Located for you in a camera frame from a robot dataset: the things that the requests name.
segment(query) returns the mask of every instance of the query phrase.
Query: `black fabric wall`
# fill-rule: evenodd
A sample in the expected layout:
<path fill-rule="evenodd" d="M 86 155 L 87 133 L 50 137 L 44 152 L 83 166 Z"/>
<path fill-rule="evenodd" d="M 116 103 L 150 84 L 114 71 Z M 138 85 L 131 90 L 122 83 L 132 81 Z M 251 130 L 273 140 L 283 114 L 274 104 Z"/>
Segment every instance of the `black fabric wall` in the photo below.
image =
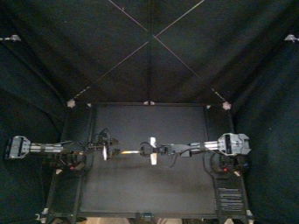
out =
<path fill-rule="evenodd" d="M 259 223 L 299 223 L 298 71 L 299 43 L 283 42 L 254 74 L 235 114 L 238 132 L 251 139 L 247 194 Z"/>
<path fill-rule="evenodd" d="M 0 14 L 2 38 L 15 28 Z M 19 135 L 38 143 L 60 141 L 66 106 L 47 81 L 47 70 L 24 42 L 0 42 L 0 154 Z M 43 161 L 0 157 L 0 223 L 34 223 L 44 207 Z"/>

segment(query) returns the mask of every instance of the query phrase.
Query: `wire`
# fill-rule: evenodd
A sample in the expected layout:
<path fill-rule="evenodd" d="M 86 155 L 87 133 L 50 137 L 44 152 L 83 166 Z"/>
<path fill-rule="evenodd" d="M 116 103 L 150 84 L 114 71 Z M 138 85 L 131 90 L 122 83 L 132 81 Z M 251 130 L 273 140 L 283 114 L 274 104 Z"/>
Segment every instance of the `wire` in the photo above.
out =
<path fill-rule="evenodd" d="M 167 166 L 167 165 L 162 165 L 162 167 L 164 167 L 164 168 L 174 168 L 174 166 L 175 166 L 175 163 L 176 163 L 176 159 L 178 159 L 178 156 L 179 156 L 180 154 L 174 154 L 174 159 L 172 159 L 172 164 L 170 165 L 170 166 Z"/>
<path fill-rule="evenodd" d="M 201 153 L 206 152 L 206 150 L 202 150 L 201 148 L 198 148 L 198 149 L 199 149 L 199 151 L 193 152 L 193 153 L 191 153 L 193 155 L 197 155 L 197 154 L 201 154 Z M 163 165 L 163 167 L 164 167 L 164 168 L 174 168 L 174 166 L 175 166 L 175 164 L 176 164 L 178 156 L 182 155 L 186 151 L 193 151 L 193 150 L 197 150 L 197 148 L 193 148 L 193 149 L 189 149 L 189 150 L 183 150 L 183 151 L 175 153 L 175 154 L 174 154 L 172 164 L 171 164 L 170 166 Z"/>

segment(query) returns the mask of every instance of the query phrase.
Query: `black fabric enclosure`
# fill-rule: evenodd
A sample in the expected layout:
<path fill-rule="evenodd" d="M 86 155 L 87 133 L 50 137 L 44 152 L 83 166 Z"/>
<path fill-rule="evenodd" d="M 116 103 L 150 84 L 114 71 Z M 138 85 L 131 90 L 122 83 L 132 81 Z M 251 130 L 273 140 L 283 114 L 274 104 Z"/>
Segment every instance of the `black fabric enclosure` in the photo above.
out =
<path fill-rule="evenodd" d="M 2 0 L 2 155 L 14 136 L 62 140 L 70 101 L 230 102 L 250 136 L 257 223 L 299 223 L 299 41 L 286 41 L 298 9 L 297 0 Z M 42 159 L 2 159 L 0 223 L 34 223 L 50 181 Z"/>

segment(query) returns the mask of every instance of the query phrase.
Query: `black fabric ceiling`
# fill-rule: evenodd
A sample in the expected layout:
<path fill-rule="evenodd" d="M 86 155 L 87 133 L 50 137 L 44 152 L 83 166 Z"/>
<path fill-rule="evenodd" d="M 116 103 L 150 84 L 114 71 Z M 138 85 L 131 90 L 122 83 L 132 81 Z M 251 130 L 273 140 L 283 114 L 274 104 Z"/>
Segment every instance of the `black fabric ceiling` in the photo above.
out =
<path fill-rule="evenodd" d="M 4 0 L 2 8 L 47 79 L 79 102 L 235 99 L 298 19 L 297 0 Z"/>

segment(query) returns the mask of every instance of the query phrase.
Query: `small object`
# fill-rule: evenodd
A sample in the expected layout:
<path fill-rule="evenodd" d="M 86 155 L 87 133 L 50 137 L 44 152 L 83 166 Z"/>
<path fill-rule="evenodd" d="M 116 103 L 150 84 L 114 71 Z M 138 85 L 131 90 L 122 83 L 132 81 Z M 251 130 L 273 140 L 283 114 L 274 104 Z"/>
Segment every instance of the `small object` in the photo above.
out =
<path fill-rule="evenodd" d="M 48 212 L 50 212 L 50 208 L 46 207 L 43 209 L 43 211 L 42 211 L 42 213 L 36 214 L 36 216 L 38 216 L 36 220 L 40 221 L 42 223 L 47 222 L 47 214 L 48 214 Z"/>
<path fill-rule="evenodd" d="M 226 101 L 222 106 L 226 110 L 231 109 L 231 104 Z"/>
<path fill-rule="evenodd" d="M 299 38 L 297 38 L 294 34 L 289 34 L 287 37 L 285 38 L 285 41 L 295 42 L 299 41 Z"/>
<path fill-rule="evenodd" d="M 20 37 L 16 34 L 12 35 L 11 40 L 12 41 L 22 41 Z"/>
<path fill-rule="evenodd" d="M 151 154 L 151 165 L 156 165 L 156 153 Z"/>
<path fill-rule="evenodd" d="M 55 173 L 59 175 L 62 173 L 62 169 L 58 169 Z"/>
<path fill-rule="evenodd" d="M 238 172 L 238 171 L 234 171 L 234 173 L 237 174 L 237 176 L 238 176 L 238 177 L 241 177 L 241 174 L 239 174 L 239 172 Z"/>
<path fill-rule="evenodd" d="M 108 161 L 108 149 L 107 149 L 107 146 L 104 146 L 104 149 L 103 149 L 103 158 L 106 161 Z"/>
<path fill-rule="evenodd" d="M 12 35 L 11 38 L 0 38 L 0 41 L 10 41 L 10 40 L 12 40 L 14 42 L 15 41 L 22 41 L 20 37 L 16 34 Z"/>
<path fill-rule="evenodd" d="M 67 104 L 68 104 L 68 108 L 74 108 L 76 106 L 76 102 L 74 100 L 70 100 Z"/>
<path fill-rule="evenodd" d="M 150 139 L 148 139 L 150 141 L 150 144 L 152 145 L 152 147 L 155 148 L 156 147 L 156 143 L 155 143 L 155 137 L 154 136 L 151 136 L 150 137 Z"/>
<path fill-rule="evenodd" d="M 139 150 L 123 150 L 122 152 L 120 152 L 120 154 L 139 154 L 140 153 L 140 151 Z"/>

